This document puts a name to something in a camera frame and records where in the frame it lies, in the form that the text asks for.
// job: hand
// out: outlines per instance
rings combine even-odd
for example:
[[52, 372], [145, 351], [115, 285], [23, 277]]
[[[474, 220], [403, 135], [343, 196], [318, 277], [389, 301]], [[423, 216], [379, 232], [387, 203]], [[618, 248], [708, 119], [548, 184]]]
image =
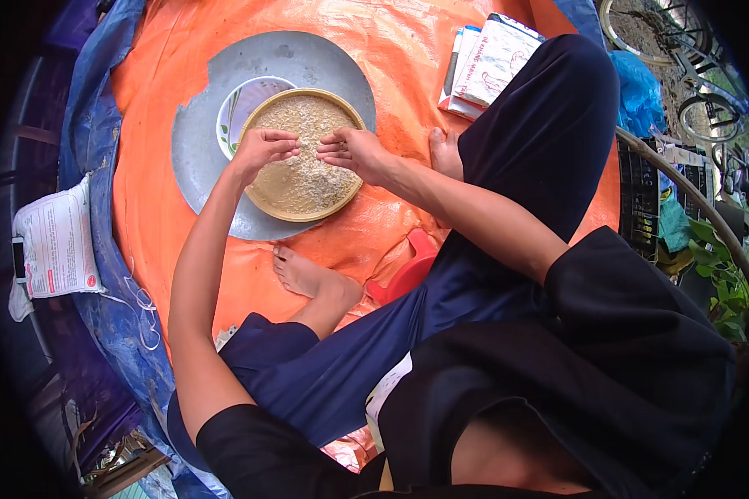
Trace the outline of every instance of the hand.
[[244, 134], [229, 167], [241, 175], [242, 182], [250, 185], [265, 165], [299, 155], [301, 145], [296, 133], [253, 128]]
[[322, 137], [316, 159], [357, 173], [369, 185], [383, 185], [391, 156], [377, 135], [347, 126]]

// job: black plastic crate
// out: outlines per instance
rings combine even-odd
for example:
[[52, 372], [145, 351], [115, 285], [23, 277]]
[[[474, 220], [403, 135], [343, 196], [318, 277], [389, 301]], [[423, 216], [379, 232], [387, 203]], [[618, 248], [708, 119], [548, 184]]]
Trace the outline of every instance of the black plastic crate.
[[[653, 150], [655, 139], [641, 139]], [[619, 234], [637, 250], [654, 253], [660, 225], [660, 179], [657, 168], [616, 140], [621, 180]]]
[[[704, 165], [685, 165], [683, 167], [683, 175], [691, 184], [694, 184], [699, 192], [710, 202], [713, 198], [713, 177], [712, 177], [712, 165], [705, 163]], [[685, 194], [685, 190], [677, 190], [677, 201], [685, 209], [685, 214], [694, 220], [705, 218], [704, 213], [700, 210], [697, 205], [694, 205], [691, 199]]]

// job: bowl with leaf pattern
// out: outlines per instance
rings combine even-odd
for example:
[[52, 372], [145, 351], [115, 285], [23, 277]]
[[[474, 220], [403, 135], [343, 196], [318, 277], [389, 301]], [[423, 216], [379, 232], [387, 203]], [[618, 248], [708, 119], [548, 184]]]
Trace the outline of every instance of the bowl with leaf pattern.
[[250, 114], [269, 97], [297, 88], [285, 78], [261, 76], [247, 80], [233, 89], [216, 116], [216, 142], [229, 160], [238, 147], [239, 135]]

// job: knee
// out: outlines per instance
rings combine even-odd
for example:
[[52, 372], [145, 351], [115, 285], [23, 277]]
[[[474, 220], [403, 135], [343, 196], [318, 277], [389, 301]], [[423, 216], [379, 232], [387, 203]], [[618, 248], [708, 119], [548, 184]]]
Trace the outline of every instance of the knee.
[[619, 77], [603, 47], [582, 35], [560, 35], [544, 45], [549, 45], [558, 71], [569, 80], [572, 90], [618, 105]]

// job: bamboo tray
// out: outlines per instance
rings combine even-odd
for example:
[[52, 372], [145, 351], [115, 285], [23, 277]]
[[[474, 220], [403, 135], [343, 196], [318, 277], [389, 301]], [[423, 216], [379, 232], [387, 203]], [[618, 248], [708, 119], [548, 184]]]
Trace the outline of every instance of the bamboo tray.
[[[321, 89], [292, 89], [292, 90], [286, 90], [285, 92], [281, 92], [280, 94], [274, 95], [269, 97], [266, 101], [263, 102], [263, 104], [259, 105], [257, 108], [255, 108], [255, 111], [253, 111], [250, 116], [247, 118], [247, 121], [244, 122], [244, 126], [241, 128], [241, 133], [239, 134], [239, 142], [241, 142], [241, 139], [244, 137], [244, 134], [247, 132], [248, 128], [255, 123], [258, 120], [258, 117], [263, 114], [264, 111], [269, 109], [272, 105], [275, 105], [278, 101], [291, 97], [291, 96], [298, 96], [298, 95], [311, 95], [311, 96], [317, 96], [321, 97], [323, 99], [327, 99], [330, 102], [338, 105], [341, 109], [344, 110], [345, 113], [350, 117], [350, 119], [355, 123], [355, 126], [359, 130], [365, 130], [367, 129], [366, 125], [363, 124], [363, 119], [361, 119], [360, 115], [355, 111], [355, 109], [347, 103], [347, 101], [343, 100], [340, 96], [337, 96], [335, 94], [332, 94], [331, 92], [327, 92], [326, 90]], [[363, 180], [360, 178], [350, 187], [347, 194], [345, 194], [339, 202], [337, 202], [335, 205], [323, 209], [318, 212], [313, 213], [289, 213], [285, 212], [279, 208], [275, 208], [271, 206], [262, 196], [258, 195], [257, 193], [251, 191], [251, 189], [248, 187], [245, 190], [245, 193], [247, 194], [247, 197], [250, 198], [250, 201], [254, 205], [256, 205], [262, 212], [274, 216], [277, 219], [280, 220], [286, 220], [287, 222], [312, 222], [314, 220], [320, 220], [322, 218], [325, 218], [327, 216], [332, 215], [333, 213], [338, 212], [341, 208], [344, 208], [344, 206], [352, 200], [353, 196], [358, 192], [358, 189], [360, 189], [361, 185], [363, 184]]]

